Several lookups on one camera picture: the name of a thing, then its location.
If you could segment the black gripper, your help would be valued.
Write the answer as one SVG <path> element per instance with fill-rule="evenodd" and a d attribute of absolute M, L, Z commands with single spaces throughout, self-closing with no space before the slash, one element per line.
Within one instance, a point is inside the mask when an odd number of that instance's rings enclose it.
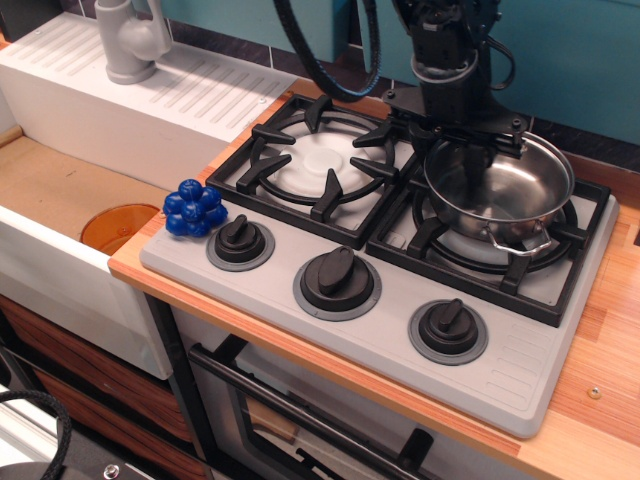
<path fill-rule="evenodd" d="M 391 113 L 408 122 L 416 155 L 428 155 L 441 139 L 466 147 L 466 193 L 474 198 L 497 153 L 522 156 L 528 122 L 501 105 L 483 80 L 422 83 L 395 88 L 383 96 Z"/>

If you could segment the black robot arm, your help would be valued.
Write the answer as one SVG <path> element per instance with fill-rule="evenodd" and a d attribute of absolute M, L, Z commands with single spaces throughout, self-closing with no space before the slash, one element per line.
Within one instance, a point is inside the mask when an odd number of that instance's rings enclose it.
<path fill-rule="evenodd" d="M 388 91 L 385 102 L 409 127 L 418 151 L 426 152 L 436 139 L 461 146 L 467 183 L 478 187 L 498 154 L 520 155 L 527 126 L 494 96 L 515 76 L 492 79 L 492 51 L 513 57 L 490 35 L 501 18 L 499 4 L 397 1 L 394 8 L 412 42 L 410 65 L 418 84 Z"/>

